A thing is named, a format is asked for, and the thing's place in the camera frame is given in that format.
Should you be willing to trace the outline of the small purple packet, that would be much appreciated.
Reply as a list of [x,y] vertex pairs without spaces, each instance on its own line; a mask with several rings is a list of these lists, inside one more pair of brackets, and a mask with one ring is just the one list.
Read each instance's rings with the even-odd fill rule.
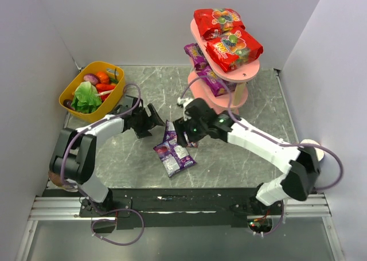
[[[188,147],[194,147],[194,148],[198,148],[198,143],[197,142],[192,142],[189,140],[186,132],[183,133],[184,134],[184,137],[186,139],[186,142],[188,143]],[[166,121],[166,125],[165,125],[165,132],[164,132],[164,135],[163,135],[163,140],[162,142],[166,142],[174,137],[177,136],[177,132],[174,128],[174,125],[173,125],[173,122],[167,120]]]
[[153,149],[158,154],[169,177],[197,164],[187,149],[180,146],[175,138],[162,142]]

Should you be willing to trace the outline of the purple candy bag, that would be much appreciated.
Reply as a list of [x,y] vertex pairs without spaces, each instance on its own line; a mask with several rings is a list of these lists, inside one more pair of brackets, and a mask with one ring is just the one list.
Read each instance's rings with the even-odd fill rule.
[[203,76],[203,81],[206,82],[206,85],[210,88],[214,97],[218,97],[221,95],[227,94],[227,91],[223,84],[225,84],[230,92],[234,92],[236,89],[236,83],[223,80],[219,76],[217,76],[212,68],[208,65],[203,70],[197,72],[198,76]]
[[196,71],[201,71],[209,65],[207,59],[205,58],[201,48],[197,43],[185,45],[184,51],[192,59],[194,69]]

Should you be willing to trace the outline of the red candy bag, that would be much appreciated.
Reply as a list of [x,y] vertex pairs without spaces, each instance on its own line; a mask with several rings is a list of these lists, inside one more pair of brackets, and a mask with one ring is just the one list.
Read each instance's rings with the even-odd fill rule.
[[217,38],[233,28],[245,30],[240,14],[233,9],[198,9],[193,17],[200,36],[205,40]]
[[228,73],[257,60],[263,53],[263,46],[246,30],[235,27],[209,40],[206,51],[210,58]]

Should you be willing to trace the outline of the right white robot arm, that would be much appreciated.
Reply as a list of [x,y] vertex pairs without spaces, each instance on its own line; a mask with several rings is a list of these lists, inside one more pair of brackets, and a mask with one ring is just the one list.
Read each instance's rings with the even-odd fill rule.
[[282,175],[257,186],[245,210],[261,212],[285,198],[306,201],[320,174],[316,150],[291,146],[228,111],[217,114],[201,98],[178,98],[183,116],[173,122],[181,146],[209,136],[242,147],[278,168]]

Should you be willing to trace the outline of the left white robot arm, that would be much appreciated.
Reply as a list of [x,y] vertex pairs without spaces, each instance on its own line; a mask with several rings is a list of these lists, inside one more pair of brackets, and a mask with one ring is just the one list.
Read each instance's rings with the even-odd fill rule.
[[129,129],[140,139],[151,136],[154,127],[164,125],[153,104],[144,107],[142,99],[127,95],[100,121],[78,129],[62,129],[49,172],[59,177],[61,185],[87,195],[88,205],[102,213],[109,212],[114,208],[112,190],[94,173],[97,148]]

